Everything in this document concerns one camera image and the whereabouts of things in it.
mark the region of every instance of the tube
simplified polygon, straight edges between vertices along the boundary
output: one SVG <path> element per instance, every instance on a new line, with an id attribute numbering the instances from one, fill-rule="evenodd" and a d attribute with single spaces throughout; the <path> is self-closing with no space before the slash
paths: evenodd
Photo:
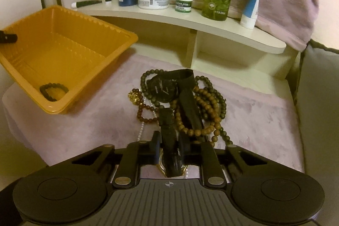
<path id="1" fill-rule="evenodd" d="M 72 8 L 80 8 L 80 7 L 84 7 L 87 5 L 92 5 L 92 4 L 98 4 L 98 3 L 102 3 L 101 0 L 88 0 L 88 1 L 78 1 L 78 2 L 73 2 L 71 4 Z"/>
<path id="2" fill-rule="evenodd" d="M 258 17 L 259 0 L 249 0 L 241 16 L 240 24 L 248 29 L 253 29 Z"/>

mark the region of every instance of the gray cushion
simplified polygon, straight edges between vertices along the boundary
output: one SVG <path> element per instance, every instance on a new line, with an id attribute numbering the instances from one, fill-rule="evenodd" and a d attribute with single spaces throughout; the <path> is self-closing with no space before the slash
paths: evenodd
<path id="1" fill-rule="evenodd" d="M 317 221 L 339 225 L 339 51 L 310 41 L 296 93 L 305 170 L 325 191 Z"/>

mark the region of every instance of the white shelf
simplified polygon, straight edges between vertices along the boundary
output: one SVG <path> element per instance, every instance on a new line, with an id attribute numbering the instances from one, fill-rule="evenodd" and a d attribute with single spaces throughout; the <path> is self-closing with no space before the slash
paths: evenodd
<path id="1" fill-rule="evenodd" d="M 171 45 L 163 48 L 162 45 L 150 42 L 137 42 L 130 48 L 134 49 L 139 55 L 179 66 L 182 66 L 185 53 L 185 49 L 178 46 Z M 191 69 L 216 76 L 242 87 L 293 101 L 287 80 L 274 78 L 259 70 L 243 67 L 234 62 L 222 61 L 220 63 L 220 60 L 218 60 L 218 63 L 216 63 L 215 61 L 215 56 L 199 53 L 193 61 Z"/>
<path id="2" fill-rule="evenodd" d="M 213 21 L 201 16 L 199 10 L 191 13 L 176 12 L 173 5 L 164 10 L 145 10 L 138 6 L 120 7 L 118 4 L 95 4 L 78 9 L 87 15 L 103 17 L 126 17 L 147 21 L 163 22 L 217 35 L 256 48 L 260 51 L 280 54 L 286 44 L 259 28 L 253 30 L 242 27 L 239 21 L 227 18 L 225 22 Z"/>
<path id="3" fill-rule="evenodd" d="M 156 44 L 152 42 L 138 41 L 130 46 L 137 54 L 151 57 L 163 62 L 170 62 L 171 64 L 182 66 L 186 49 L 176 46 L 174 44 Z"/>
<path id="4" fill-rule="evenodd" d="M 199 53 L 191 68 L 242 87 L 293 101 L 287 80 L 274 78 L 254 68 L 243 67 L 230 61 L 216 63 L 214 56 L 205 53 Z"/>

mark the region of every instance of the curved shelf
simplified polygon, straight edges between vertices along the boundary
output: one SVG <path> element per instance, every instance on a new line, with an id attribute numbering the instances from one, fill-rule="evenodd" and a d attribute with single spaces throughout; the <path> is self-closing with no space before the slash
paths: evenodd
<path id="1" fill-rule="evenodd" d="M 266 53 L 280 54 L 286 48 L 286 43 L 259 28 L 246 29 L 232 18 L 225 22 L 213 21 L 201 16 L 200 11 L 195 9 L 191 13 L 176 12 L 173 5 L 164 10 L 146 10 L 137 5 L 120 7 L 114 3 L 102 3 L 82 7 L 78 11 L 92 16 L 126 17 L 178 25 L 234 40 Z"/>

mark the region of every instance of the pink fuzzy surface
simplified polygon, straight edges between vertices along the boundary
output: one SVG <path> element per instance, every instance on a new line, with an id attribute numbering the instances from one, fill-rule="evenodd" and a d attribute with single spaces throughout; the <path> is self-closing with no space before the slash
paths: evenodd
<path id="1" fill-rule="evenodd" d="M 126 51 L 99 88 L 88 90 L 89 93 L 82 95 L 65 115 L 45 113 L 13 84 L 2 98 L 11 132 L 48 165 L 103 144 L 124 148 L 136 141 L 141 127 L 136 119 L 137 107 L 127 94 L 140 87 L 140 76 L 145 71 L 156 68 L 181 67 Z M 194 74 L 209 77 L 214 88 L 227 99 L 227 116 L 221 125 L 234 144 L 296 170 L 304 170 L 293 103 L 208 74 L 197 71 Z M 143 115 L 152 117 L 151 113 Z M 156 124 L 146 125 L 141 139 L 150 140 L 157 129 Z M 224 147 L 224 141 L 219 138 L 216 148 Z M 162 178 L 155 166 L 142 168 L 141 176 Z M 195 167 L 189 167 L 188 177 L 198 177 Z"/>

